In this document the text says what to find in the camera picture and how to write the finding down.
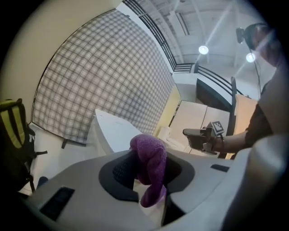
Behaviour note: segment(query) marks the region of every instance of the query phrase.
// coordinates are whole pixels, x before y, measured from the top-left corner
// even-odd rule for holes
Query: black backpack
[[[0,138],[0,165],[9,189],[19,191],[30,182],[34,191],[31,163],[47,151],[34,151],[35,132],[26,122],[22,99],[0,102]]]

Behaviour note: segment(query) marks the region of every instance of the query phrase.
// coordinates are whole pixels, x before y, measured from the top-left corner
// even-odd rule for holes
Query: purple stuffed toy
[[[140,134],[131,140],[131,149],[139,157],[137,179],[144,185],[151,185],[140,204],[147,208],[156,204],[165,194],[163,177],[167,152],[163,143],[152,135]]]

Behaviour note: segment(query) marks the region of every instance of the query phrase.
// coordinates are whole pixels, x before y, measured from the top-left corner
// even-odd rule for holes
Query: ceiling
[[[201,65],[214,64],[254,71],[246,62],[249,49],[238,44],[236,28],[246,28],[262,22],[258,12],[243,0],[137,0],[156,22],[175,56],[177,63],[200,59]],[[188,34],[183,33],[175,13],[181,13]],[[198,48],[206,45],[207,55],[199,55]]]

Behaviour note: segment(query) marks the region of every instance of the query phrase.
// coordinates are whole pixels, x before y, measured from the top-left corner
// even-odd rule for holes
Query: black slot
[[[50,219],[56,221],[59,217],[61,211],[68,203],[72,194],[74,193],[74,189],[70,189],[67,187],[61,187],[52,198],[40,209],[45,216]]]
[[[224,172],[227,172],[229,170],[229,167],[223,166],[223,165],[220,165],[220,164],[213,164],[211,166],[211,168],[213,168],[215,170],[219,170],[219,171],[224,171]]]

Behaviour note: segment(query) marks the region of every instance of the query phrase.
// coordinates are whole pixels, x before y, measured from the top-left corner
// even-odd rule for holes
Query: checkered fabric
[[[37,89],[33,122],[85,143],[100,109],[152,134],[173,87],[153,40],[129,17],[109,11],[74,32]]]

